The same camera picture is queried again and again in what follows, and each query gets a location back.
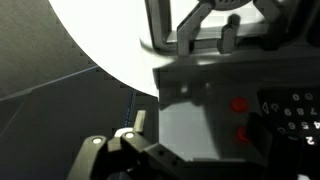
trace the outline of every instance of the red button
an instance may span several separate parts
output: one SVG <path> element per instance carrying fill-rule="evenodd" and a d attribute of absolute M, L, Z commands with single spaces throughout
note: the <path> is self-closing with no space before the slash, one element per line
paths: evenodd
<path fill-rule="evenodd" d="M 245 112 L 248 109 L 248 106 L 248 101 L 243 97 L 236 97 L 231 101 L 231 109 L 234 112 Z"/>
<path fill-rule="evenodd" d="M 245 127 L 239 127 L 237 129 L 237 139 L 242 143 L 249 143 L 250 140 L 246 135 L 246 128 Z"/>

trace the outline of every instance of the white circular surface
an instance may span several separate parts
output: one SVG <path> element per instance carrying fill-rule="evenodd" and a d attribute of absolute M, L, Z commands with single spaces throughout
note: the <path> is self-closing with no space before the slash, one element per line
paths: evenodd
<path fill-rule="evenodd" d="M 196 4 L 196 1 L 190 1 L 193 4 L 185 4 L 185 0 L 172 1 L 173 10 L 180 9 L 180 14 L 173 18 L 174 23 L 177 23 L 176 17 L 181 21 Z M 151 45 L 143 0 L 50 0 L 50 3 L 66 30 L 93 61 L 123 83 L 158 96 L 152 69 L 173 59 L 141 48 L 140 39 Z M 177 3 L 188 8 L 174 8 Z M 246 9 L 236 11 L 248 13 Z M 230 13 L 215 15 L 228 17 Z M 255 22 L 261 20 L 256 14 L 255 11 L 250 16 Z"/>

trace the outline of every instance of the control panel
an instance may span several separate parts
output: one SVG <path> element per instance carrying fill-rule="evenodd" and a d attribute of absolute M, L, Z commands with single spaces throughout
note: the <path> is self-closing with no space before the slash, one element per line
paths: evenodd
<path fill-rule="evenodd" d="M 258 99 L 269 128 L 308 146 L 320 144 L 320 87 L 261 89 Z"/>

